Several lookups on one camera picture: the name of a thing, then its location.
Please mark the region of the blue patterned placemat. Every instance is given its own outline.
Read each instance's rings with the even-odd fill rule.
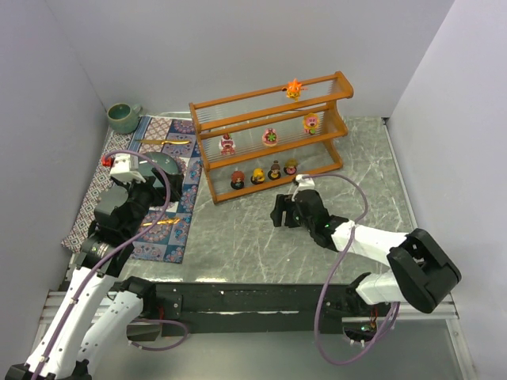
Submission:
[[[137,139],[181,139],[189,140],[185,145],[139,144]],[[143,116],[133,135],[112,133],[106,141],[103,153],[118,149],[129,149],[140,153],[163,152],[174,158],[183,172],[183,194],[180,202],[171,203],[164,219],[179,218],[175,225],[157,225],[147,235],[134,242],[133,259],[181,263],[185,253],[190,222],[196,202],[197,189],[202,170],[196,133],[190,120],[177,120],[167,117]],[[78,253],[86,239],[88,226],[93,220],[93,209],[101,192],[111,186],[109,169],[98,165],[85,199],[79,209],[78,217],[62,245],[73,253]],[[145,222],[154,219],[160,207],[150,209]]]
[[[162,147],[139,144],[135,141],[136,139],[179,139],[189,140],[190,143],[186,145],[166,144]],[[128,149],[140,153],[158,151],[168,154],[176,160],[180,171],[185,174],[181,200],[170,203],[164,216],[164,219],[179,218],[180,221],[176,224],[161,224],[153,227],[148,234],[134,242],[135,250],[132,258],[181,263],[202,169],[199,146],[196,143],[196,133],[192,121],[151,118],[147,123],[139,125]],[[160,207],[152,208],[144,222],[153,221],[159,210]]]

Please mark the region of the orange wooden shelf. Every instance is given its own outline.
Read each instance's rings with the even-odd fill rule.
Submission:
[[[203,108],[211,108],[217,105],[226,107],[228,103],[281,92],[282,88],[285,87],[286,84],[277,85],[268,89],[259,89],[250,93],[242,93],[233,97],[223,97],[214,101],[205,101],[197,104],[190,103],[190,112],[192,114],[193,123],[196,127],[196,139],[201,151],[203,167],[206,173],[206,179],[208,181],[214,203],[222,202],[224,200],[231,200],[233,198],[238,198],[239,196],[266,190],[267,188],[274,188],[282,184],[288,184],[294,178],[294,176],[281,177],[278,180],[267,181],[259,185],[251,185],[241,190],[233,190],[232,192],[227,192],[224,194],[216,194],[215,185],[213,184],[213,180],[210,175],[210,171],[214,169],[235,165],[240,162],[254,160],[256,158],[261,158],[270,154],[276,154],[279,152],[284,152],[286,150],[293,150],[315,143],[324,143],[324,146],[326,147],[334,163],[320,168],[302,171],[302,173],[325,173],[331,170],[340,169],[343,166],[340,154],[337,152],[336,147],[333,144],[333,139],[347,135],[348,130],[338,113],[336,103],[340,99],[348,99],[350,97],[353,97],[354,90],[352,85],[340,71],[337,71],[332,75],[307,79],[301,82],[303,86],[316,85],[322,82],[331,82],[331,91],[327,95],[295,101],[291,104],[274,105],[273,107],[251,111],[243,113],[241,115],[224,117],[218,120],[211,120],[204,123],[199,120],[197,110],[201,110]],[[217,157],[216,155],[214,156],[213,153],[211,153],[211,156],[209,157],[203,144],[203,140],[217,138],[226,133],[238,134],[242,133],[242,131],[252,130],[253,128],[259,128],[269,124],[280,123],[286,120],[303,118],[308,113],[318,112],[323,112],[323,118],[321,119],[320,126],[321,131],[319,132],[319,135],[293,135],[291,138],[286,139],[282,135],[280,137],[280,142],[274,147],[268,148],[263,146],[250,146],[249,148],[243,148],[243,151],[245,153],[241,154],[238,152],[235,155],[224,157]]]
[[[301,146],[311,145],[315,143],[321,143],[324,140],[334,139],[336,137],[342,137],[343,133],[341,131],[339,132],[332,132],[332,133],[326,133],[324,135],[318,135],[313,137],[308,137],[303,140],[298,140],[294,142],[287,142],[285,144],[277,144],[276,146],[272,148],[265,148],[261,150],[256,150],[251,153],[246,154],[235,154],[233,156],[227,156],[223,160],[220,161],[214,161],[209,163],[209,169],[218,169],[223,168],[224,166],[234,165],[238,164],[239,162],[254,160],[255,158],[264,157],[269,154],[275,154],[279,152],[284,152],[286,150],[299,148]]]
[[[310,174],[311,176],[315,174],[321,174],[330,172],[332,170],[338,170],[342,167],[340,163],[334,163],[331,165],[323,166],[322,168],[308,170],[298,174]],[[267,188],[275,188],[277,186],[281,186],[282,184],[290,184],[291,181],[295,178],[295,175],[288,177],[281,177],[279,180],[271,180],[269,182],[265,182],[263,184],[252,184],[246,188],[242,188],[241,190],[233,190],[231,192],[226,192],[225,194],[220,194],[216,196],[217,202],[223,202],[224,200],[232,200],[233,198],[238,198],[240,196],[245,196],[247,194],[252,194],[254,192],[259,192],[260,190],[266,190]]]

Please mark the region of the figurine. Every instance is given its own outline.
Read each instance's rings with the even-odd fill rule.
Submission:
[[[289,99],[293,99],[294,101],[298,101],[301,96],[301,91],[307,89],[306,87],[301,87],[303,83],[298,82],[296,78],[292,82],[289,82],[287,87],[284,87],[282,91],[287,91],[287,97]]]
[[[252,177],[250,178],[253,184],[261,184],[264,182],[264,179],[264,170],[261,168],[256,168],[253,171]]]
[[[314,135],[320,124],[320,119],[316,113],[309,113],[303,117],[304,133]]]
[[[296,161],[295,158],[291,158],[290,160],[287,160],[287,162],[285,162],[285,166],[284,166],[284,172],[285,174],[291,176],[292,174],[295,174],[295,172],[298,171],[298,162]]]
[[[275,146],[278,143],[278,136],[273,128],[268,128],[262,135],[262,143],[266,146]]]
[[[245,174],[236,170],[231,176],[231,187],[234,190],[240,190],[245,187]]]
[[[222,155],[236,153],[235,147],[236,144],[234,144],[231,135],[226,133],[225,135],[222,136],[219,142],[219,149]]]
[[[268,178],[271,181],[274,181],[280,177],[282,177],[280,174],[280,165],[278,165],[278,161],[273,161],[273,164],[271,165],[271,170],[268,171]]]

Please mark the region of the wooden shelf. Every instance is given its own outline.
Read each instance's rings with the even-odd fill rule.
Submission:
[[[337,101],[339,99],[345,99],[346,97],[349,97],[349,93],[341,92],[341,93],[332,93],[330,95],[324,95],[323,97],[314,97],[313,99],[308,99],[305,101],[295,101],[294,103],[291,104],[277,105],[276,107],[265,108],[260,111],[243,113],[242,115],[226,117],[225,119],[203,123],[200,125],[200,129],[202,131],[209,131],[210,129],[225,127],[226,125],[242,123],[247,120],[259,119],[261,117],[271,116],[277,113],[294,111],[299,108],[310,107],[312,105],[320,105],[322,103],[328,103],[331,101]]]
[[[323,135],[313,136],[313,137],[309,137],[309,138],[303,139],[303,140],[298,140],[298,141],[294,141],[294,142],[287,142],[285,144],[278,144],[278,145],[274,146],[273,148],[265,148],[262,150],[256,150],[251,153],[240,154],[240,155],[234,154],[232,156],[226,156],[224,159],[222,159],[220,161],[210,162],[209,169],[213,170],[213,169],[223,168],[224,166],[238,164],[239,162],[253,160],[255,158],[267,156],[269,154],[275,154],[275,153],[279,153],[279,152],[284,152],[286,150],[299,148],[301,146],[311,145],[311,144],[315,144],[315,143],[321,143],[325,140],[335,139],[335,138],[341,137],[341,136],[343,136],[343,134],[341,132],[325,133]]]
[[[206,174],[206,180],[208,181],[208,185],[210,188],[210,193],[212,194],[212,199],[214,203],[222,202],[224,200],[231,200],[233,198],[238,198],[240,196],[245,196],[247,194],[252,194],[254,192],[259,192],[262,190],[266,190],[268,188],[274,188],[276,186],[281,186],[283,184],[288,184],[292,181],[295,176],[286,176],[281,177],[278,180],[268,180],[264,184],[258,185],[250,185],[241,190],[233,190],[230,192],[225,192],[223,194],[217,194],[215,190],[215,184],[211,176],[211,170],[224,168],[227,166],[235,165],[240,162],[246,162],[249,160],[254,160],[256,158],[261,158],[268,156],[270,154],[277,154],[280,152],[284,152],[286,150],[293,150],[302,146],[308,146],[315,143],[323,143],[327,152],[333,159],[334,163],[331,165],[326,165],[319,167],[317,169],[311,170],[302,170],[301,173],[308,174],[320,174],[329,172],[332,170],[340,169],[343,166],[343,162],[341,160],[340,154],[337,152],[336,147],[333,144],[333,139],[342,137],[347,135],[348,130],[346,125],[343,123],[341,119],[336,101],[340,99],[350,98],[354,94],[353,87],[349,83],[349,81],[345,78],[343,73],[337,71],[332,75],[327,75],[325,77],[308,79],[306,81],[301,81],[303,86],[315,85],[322,82],[331,81],[331,90],[327,95],[321,95],[324,91],[321,91],[319,86],[314,86],[312,89],[317,91],[317,93],[313,92],[312,95],[307,94],[307,98],[302,101],[294,101],[290,104],[283,105],[274,105],[271,103],[272,99],[275,99],[274,102],[277,103],[276,99],[279,99],[277,95],[269,95],[276,92],[281,92],[282,88],[286,86],[277,85],[268,89],[260,89],[258,91],[253,91],[251,93],[242,93],[233,97],[223,97],[220,99],[216,99],[214,101],[205,101],[203,103],[193,104],[190,103],[190,112],[192,114],[193,123],[196,128],[196,140],[200,148],[200,152],[202,155],[203,167]],[[228,116],[223,117],[223,115],[234,115],[235,112],[231,111],[233,109],[242,109],[242,106],[231,105],[231,109],[228,112],[216,112],[213,114],[212,111],[206,110],[203,112],[197,112],[196,110],[201,110],[203,108],[210,108],[221,105],[222,110],[227,110],[226,104],[233,103],[236,101],[242,101],[245,99],[249,99],[252,97],[262,97],[266,96],[264,99],[257,99],[257,104],[261,103],[264,107],[268,106],[268,108],[258,109],[254,111],[254,105],[250,104],[250,106],[244,106],[243,109],[246,110],[246,113],[236,116]],[[320,113],[323,112],[323,117],[321,117],[321,127],[317,132],[317,135],[306,135],[302,131],[297,132],[292,127],[286,130],[286,132],[280,132],[277,130],[277,134],[279,134],[280,141],[274,147],[265,147],[261,145],[261,132],[254,131],[253,128],[263,127],[269,124],[275,123],[283,123],[288,120],[292,120],[295,118],[303,118],[305,115],[309,113]],[[199,120],[200,115],[203,116],[205,123],[202,123]],[[221,115],[221,119],[218,120],[209,120],[209,115]],[[229,134],[241,134],[242,131],[246,133],[248,139],[253,139],[249,141],[247,144],[239,144],[240,147],[236,147],[236,154],[231,156],[221,156],[219,153],[219,142],[216,140],[208,140],[204,143],[204,140],[218,138],[226,133]],[[245,137],[239,135],[240,140],[245,140]],[[221,176],[222,173],[219,172],[216,174],[217,176]]]
[[[304,109],[303,111],[292,112],[292,113],[288,113],[288,114],[285,114],[282,116],[268,117],[268,118],[262,119],[262,120],[255,120],[251,123],[244,123],[244,124],[234,125],[233,127],[218,129],[216,131],[201,133],[200,137],[203,140],[210,139],[212,137],[225,135],[226,133],[235,133],[235,132],[239,132],[239,131],[245,131],[250,128],[262,127],[263,125],[279,123],[281,121],[295,119],[296,117],[303,117],[309,113],[318,113],[318,112],[326,111],[328,108],[329,108],[329,106],[327,104],[320,105],[318,107]]]
[[[303,86],[315,85],[317,83],[328,82],[334,79],[338,79],[338,75],[340,72],[336,72],[332,75],[327,75],[325,77],[318,77],[313,79],[307,79],[306,81],[302,81]],[[251,97],[259,97],[262,95],[267,95],[269,93],[275,93],[277,91],[281,91],[283,87],[285,87],[287,83],[283,85],[275,85],[274,87],[270,87],[268,89],[259,89],[257,91],[252,91],[249,93],[240,93],[239,95],[234,95],[233,97],[222,97],[220,99],[216,99],[214,101],[205,101],[203,103],[197,103],[194,105],[195,109],[202,109],[208,107],[214,107],[216,105],[223,105],[225,103],[231,103],[232,101],[242,101],[243,99],[250,99]]]
[[[318,169],[308,170],[306,172],[298,173],[298,174],[310,174],[311,176],[315,174],[321,174],[330,172],[333,170],[338,170],[343,166],[341,163],[334,163],[328,166],[323,166]],[[220,194],[216,196],[217,202],[223,202],[224,200],[232,200],[233,198],[238,198],[240,196],[246,196],[247,194],[252,194],[254,192],[259,192],[260,190],[266,190],[268,188],[275,188],[277,186],[281,186],[282,184],[290,184],[292,180],[295,178],[295,175],[288,177],[281,177],[279,180],[270,180],[265,182],[264,184],[253,184],[246,188],[242,188],[241,190],[233,190],[231,192],[226,192],[225,194]]]

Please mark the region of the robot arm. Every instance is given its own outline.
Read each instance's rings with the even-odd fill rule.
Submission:
[[[355,238],[350,251],[390,267],[383,274],[364,273],[351,287],[367,305],[381,302],[408,302],[423,313],[431,313],[461,280],[458,268],[428,232],[395,233],[356,225],[352,220],[330,215],[324,208],[314,181],[298,175],[293,195],[278,195],[271,213],[274,226],[304,226],[315,242],[341,251]]]
[[[154,309],[154,284],[131,277],[122,284],[106,313],[90,328],[101,300],[130,257],[134,249],[132,244],[103,264],[85,285],[78,300],[75,299],[92,268],[137,233],[150,207],[164,204],[153,187],[157,177],[144,178],[138,172],[137,157],[117,154],[114,161],[103,161],[103,164],[111,166],[109,175],[119,186],[101,194],[101,201],[93,212],[95,220],[76,260],[77,268],[69,290],[44,338],[24,364],[10,368],[6,380],[32,379],[38,367],[41,371],[37,380],[90,379],[100,358],[117,337],[125,334],[127,325],[143,311]],[[48,351],[55,333],[56,341]]]

